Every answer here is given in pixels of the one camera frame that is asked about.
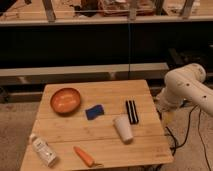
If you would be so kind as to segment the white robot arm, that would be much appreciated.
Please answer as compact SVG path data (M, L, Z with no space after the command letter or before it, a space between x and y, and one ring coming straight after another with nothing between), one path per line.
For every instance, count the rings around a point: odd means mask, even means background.
M206 71L197 63L166 73L165 87L156 96L156 108L161 114L164 126L172 120L174 111L183 104L184 100L198 105L205 113L213 117L213 89L203 84L205 79Z

